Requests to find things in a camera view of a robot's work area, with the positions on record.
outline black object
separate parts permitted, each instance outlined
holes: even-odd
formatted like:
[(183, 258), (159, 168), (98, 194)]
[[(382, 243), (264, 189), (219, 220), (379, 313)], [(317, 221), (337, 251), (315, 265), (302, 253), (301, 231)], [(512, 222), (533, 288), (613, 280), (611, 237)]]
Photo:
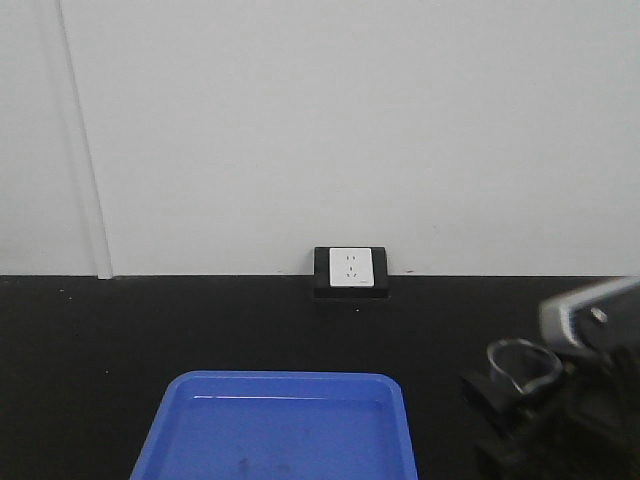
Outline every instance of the black object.
[(329, 283), (329, 249), (316, 247), (313, 252), (313, 294), (316, 299), (388, 298), (387, 252), (371, 247), (373, 287), (332, 287)]
[(555, 389), (537, 399), (479, 374), (462, 376), (465, 399), (499, 439), (476, 443), (488, 480), (637, 480), (640, 478), (640, 348), (625, 347), (570, 365)]

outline white wall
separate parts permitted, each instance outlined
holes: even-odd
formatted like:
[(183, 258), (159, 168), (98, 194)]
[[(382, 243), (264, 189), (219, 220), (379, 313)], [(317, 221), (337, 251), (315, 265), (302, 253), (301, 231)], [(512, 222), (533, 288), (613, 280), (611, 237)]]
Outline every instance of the white wall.
[[(49, 14), (53, 1), (42, 1)], [(95, 275), (42, 16), (0, 4), (0, 274)]]
[(115, 274), (640, 270), (637, 2), (62, 7)]

